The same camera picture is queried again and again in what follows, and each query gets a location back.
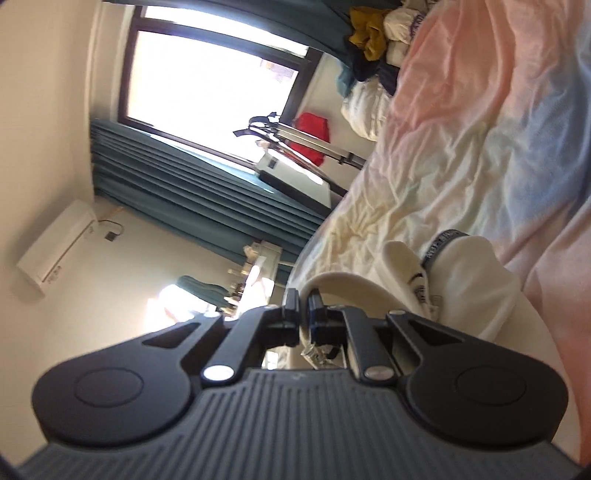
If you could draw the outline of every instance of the black strap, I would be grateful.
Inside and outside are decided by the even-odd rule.
[[[435,262],[436,258],[441,254],[443,249],[452,240],[455,240],[456,238],[460,238],[463,236],[468,236],[468,234],[454,229],[445,230],[444,232],[441,232],[433,241],[433,243],[427,250],[427,253],[425,253],[425,256],[423,257],[423,262],[421,263],[423,269],[428,270],[429,268],[431,268],[431,265],[433,265],[433,262]]]

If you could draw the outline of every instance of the screw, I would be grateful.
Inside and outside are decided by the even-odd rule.
[[[227,365],[212,365],[203,371],[203,376],[212,382],[223,382],[234,376],[234,369]]]
[[[385,365],[374,365],[365,371],[365,376],[370,380],[390,380],[394,376],[394,369]]]

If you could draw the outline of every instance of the air conditioner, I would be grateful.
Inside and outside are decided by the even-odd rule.
[[[45,293],[63,275],[66,265],[77,257],[96,227],[93,209],[75,200],[23,255],[18,268]]]

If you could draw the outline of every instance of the clothes pile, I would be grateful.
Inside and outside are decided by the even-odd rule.
[[[349,59],[337,79],[342,115],[359,136],[376,141],[398,86],[398,72],[425,15],[438,0],[405,0],[401,8],[350,9]]]

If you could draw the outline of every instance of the black mount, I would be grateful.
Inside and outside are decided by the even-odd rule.
[[[551,440],[566,410],[566,386],[547,365],[403,310],[369,319],[354,307],[325,307],[315,291],[306,315],[312,343],[340,349],[357,382],[393,389],[425,428],[458,445]],[[69,360],[38,381],[35,415],[49,440],[115,447],[149,439],[203,390],[259,368],[267,349],[296,346],[300,317],[290,290],[282,307],[259,307],[232,323],[200,315]]]

